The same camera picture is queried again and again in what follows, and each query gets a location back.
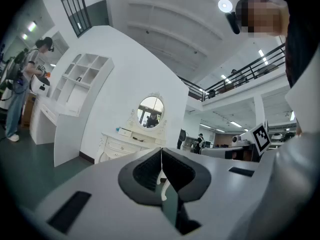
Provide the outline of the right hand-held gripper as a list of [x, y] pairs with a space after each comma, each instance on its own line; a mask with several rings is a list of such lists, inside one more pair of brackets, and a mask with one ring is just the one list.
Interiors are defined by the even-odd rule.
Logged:
[[241, 135], [233, 136], [230, 147], [202, 148], [200, 154], [212, 158], [259, 162], [270, 145], [266, 120]]

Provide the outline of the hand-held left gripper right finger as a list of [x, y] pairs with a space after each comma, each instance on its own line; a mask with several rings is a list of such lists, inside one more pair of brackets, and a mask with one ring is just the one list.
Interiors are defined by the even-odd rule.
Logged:
[[253, 178], [232, 172], [232, 168], [255, 171], [256, 163], [214, 158], [162, 149], [162, 169], [177, 193], [177, 214], [173, 226], [162, 226], [163, 240], [225, 240], [245, 205]]

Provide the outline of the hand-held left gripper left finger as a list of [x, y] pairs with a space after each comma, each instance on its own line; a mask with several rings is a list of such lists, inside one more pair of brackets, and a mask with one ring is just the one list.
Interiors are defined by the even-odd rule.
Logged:
[[76, 191], [91, 194], [70, 227], [66, 240], [175, 240], [181, 235], [159, 207], [140, 205], [118, 184], [126, 164], [148, 154], [149, 149], [91, 165], [51, 193], [36, 207], [35, 217], [46, 223]]

